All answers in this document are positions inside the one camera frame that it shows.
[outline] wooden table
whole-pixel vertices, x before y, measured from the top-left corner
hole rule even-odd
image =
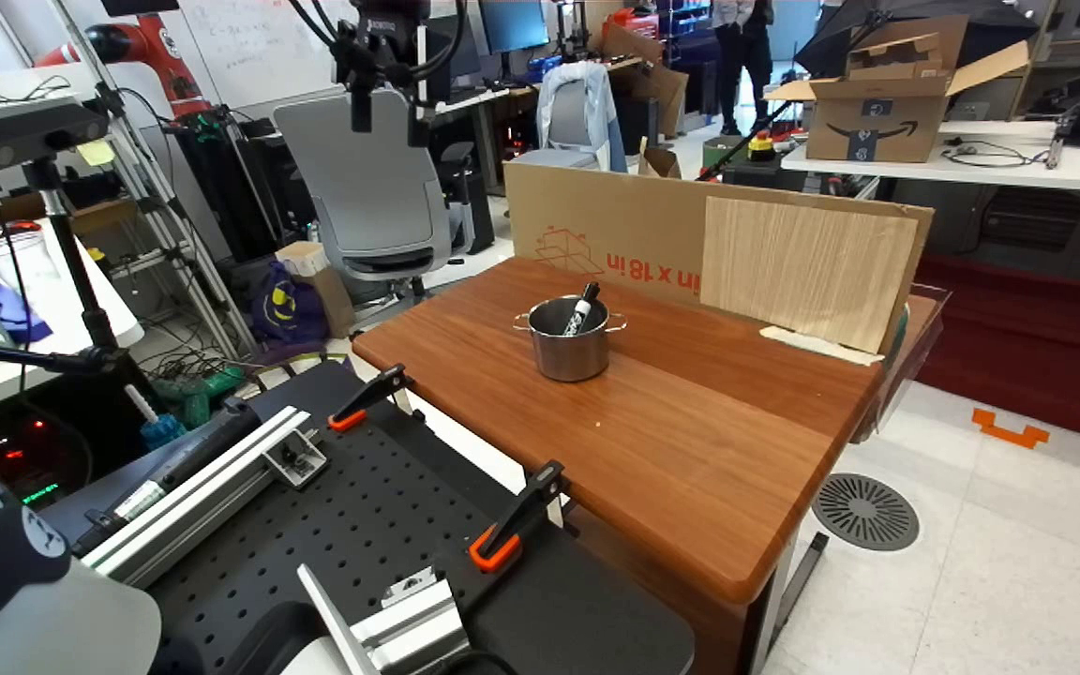
[[[768,583],[838,452],[876,408],[884,367],[766,340],[756,323],[604,286],[628,330],[591,383],[546,383],[513,313],[585,278],[509,260],[364,333],[419,396],[528,468],[564,462],[573,502],[703,601],[746,607]],[[939,330],[910,296],[908,352]]]

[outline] chair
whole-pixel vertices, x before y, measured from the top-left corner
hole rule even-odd
[[[419,278],[451,260],[459,217],[426,147],[408,147],[408,101],[383,87],[370,95],[370,120],[370,131],[354,131],[346,87],[275,107],[319,211],[328,260],[358,282],[391,282],[394,296],[419,296]]]
[[[535,101],[540,148],[523,153],[523,166],[564,166],[628,173],[621,131],[610,95],[610,73],[595,61],[560,65],[540,78]]]

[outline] white table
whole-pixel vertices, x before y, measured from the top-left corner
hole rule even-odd
[[[1011,147],[1020,153],[1041,153],[1045,142],[1039,138],[989,138]],[[899,166],[899,161],[810,161],[805,147],[790,148],[780,161],[789,173],[843,173],[843,177],[883,177],[883,180],[928,180],[928,182],[994,182],[994,188],[1045,188],[1045,192],[1080,192],[1080,147],[1060,148],[1058,168],[1041,168],[1039,161],[1020,166],[1020,168],[974,168],[974,166],[958,166],[943,157],[943,147],[931,153],[923,166]]]
[[[28,301],[51,325],[51,333],[46,340],[33,340],[33,352],[83,352],[83,350],[90,350],[90,333],[83,325],[83,305],[79,305],[75,282],[59,260],[59,242],[55,242],[51,227],[41,221],[41,232],[15,236],[15,252],[20,252],[20,271],[28,278]],[[113,323],[120,350],[130,350],[143,336],[138,318],[130,313],[123,296],[108,286],[108,278],[90,261],[86,252],[83,252],[83,261],[86,261],[93,296]],[[15,272],[10,272],[10,260],[3,255],[3,242],[0,242],[0,282],[15,290]],[[41,386],[51,377],[55,377],[51,371],[28,367],[28,386]],[[15,396],[15,391],[20,391],[20,365],[0,365],[0,401]]]

